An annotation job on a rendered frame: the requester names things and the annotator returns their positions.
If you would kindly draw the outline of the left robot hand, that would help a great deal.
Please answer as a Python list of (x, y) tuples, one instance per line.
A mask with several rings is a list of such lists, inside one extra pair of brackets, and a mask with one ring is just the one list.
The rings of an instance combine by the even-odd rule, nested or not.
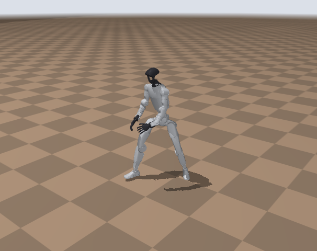
[[(153, 122), (153, 121), (152, 121)], [(150, 122), (151, 123), (151, 122)], [(155, 127), (155, 126), (151, 126), (150, 125), (150, 123), (149, 124), (147, 124), (147, 123), (139, 123), (139, 125), (141, 125), (141, 124), (143, 124), (142, 126), (139, 126), (139, 127), (137, 127), (137, 128), (139, 128), (137, 131), (139, 131), (139, 132), (141, 132), (140, 134), (142, 134), (143, 132), (145, 132), (145, 131), (147, 131), (149, 128), (153, 128), (153, 127)], [(142, 127), (142, 128), (141, 128)], [(142, 130), (141, 130), (142, 129)], [(143, 131), (144, 130), (144, 131)]]

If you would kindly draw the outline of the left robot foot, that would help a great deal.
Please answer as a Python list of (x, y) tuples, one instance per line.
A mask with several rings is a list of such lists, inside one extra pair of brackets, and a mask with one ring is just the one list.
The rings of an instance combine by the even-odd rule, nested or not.
[(185, 169), (185, 171), (184, 171), (184, 169), (183, 169), (183, 178), (184, 178), (185, 180), (189, 180), (189, 179), (190, 179), (188, 169), (187, 169), (187, 170)]

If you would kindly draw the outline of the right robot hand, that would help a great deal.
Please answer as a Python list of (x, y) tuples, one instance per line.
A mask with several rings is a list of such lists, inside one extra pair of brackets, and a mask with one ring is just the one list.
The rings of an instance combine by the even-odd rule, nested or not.
[(136, 117), (134, 117), (134, 120), (131, 122), (131, 126), (130, 126), (130, 130), (132, 131), (133, 129), (132, 129), (132, 126), (135, 124), (135, 122), (136, 121), (138, 121), (138, 118), (139, 118), (140, 116), (139, 115), (136, 115)]

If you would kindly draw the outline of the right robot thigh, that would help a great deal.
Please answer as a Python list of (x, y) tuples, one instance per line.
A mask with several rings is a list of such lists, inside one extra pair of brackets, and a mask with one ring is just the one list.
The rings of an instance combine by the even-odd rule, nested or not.
[[(156, 117), (155, 118), (149, 118), (146, 121), (146, 123), (149, 124), (150, 122), (155, 121), (155, 119), (156, 119)], [(143, 132), (142, 134), (139, 134), (138, 143), (137, 143), (138, 151), (140, 151), (140, 152), (146, 151), (146, 145), (144, 143), (147, 140), (147, 138), (149, 137), (149, 135), (151, 133), (151, 130), (152, 130), (152, 128), (149, 128), (147, 131)]]

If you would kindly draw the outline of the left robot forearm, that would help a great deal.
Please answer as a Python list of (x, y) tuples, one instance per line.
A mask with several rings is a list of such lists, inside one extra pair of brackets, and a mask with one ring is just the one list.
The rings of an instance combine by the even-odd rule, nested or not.
[(160, 121), (162, 121), (162, 119), (164, 118), (166, 114), (166, 108), (162, 108), (161, 109), (161, 113), (158, 113), (157, 117), (156, 117), (156, 120), (151, 122), (150, 125), (153, 127), (153, 126), (156, 126), (156, 125), (160, 125)]

